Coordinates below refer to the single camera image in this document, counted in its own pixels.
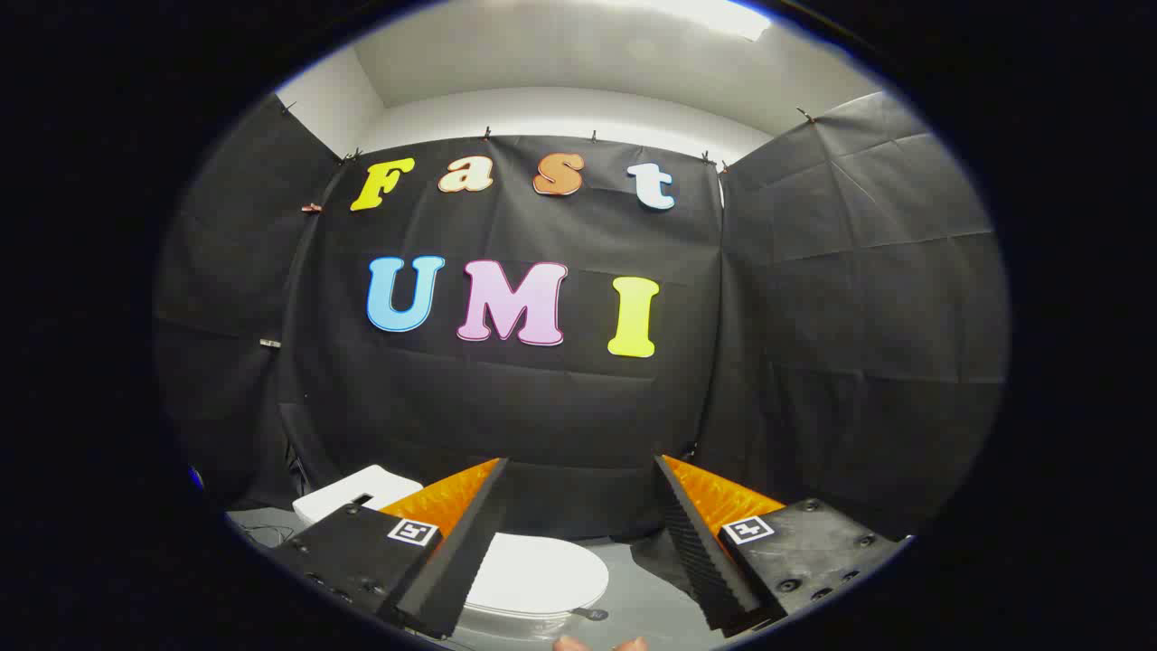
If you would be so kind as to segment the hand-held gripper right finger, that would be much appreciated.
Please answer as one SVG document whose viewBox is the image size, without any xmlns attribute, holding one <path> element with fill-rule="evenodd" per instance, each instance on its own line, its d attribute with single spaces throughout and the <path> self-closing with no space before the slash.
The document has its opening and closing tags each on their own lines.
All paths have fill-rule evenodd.
<svg viewBox="0 0 1157 651">
<path fill-rule="evenodd" d="M 669 454 L 656 459 L 656 494 L 691 595 L 720 632 L 832 600 L 908 543 L 823 500 L 784 504 Z"/>
</svg>

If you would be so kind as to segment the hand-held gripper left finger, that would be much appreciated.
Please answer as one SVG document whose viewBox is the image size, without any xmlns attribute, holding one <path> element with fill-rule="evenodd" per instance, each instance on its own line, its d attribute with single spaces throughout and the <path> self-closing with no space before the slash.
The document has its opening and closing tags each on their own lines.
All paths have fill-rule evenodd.
<svg viewBox="0 0 1157 651">
<path fill-rule="evenodd" d="M 492 458 L 386 506 L 342 504 L 271 558 L 364 617 L 445 639 L 503 526 L 508 465 Z"/>
</svg>

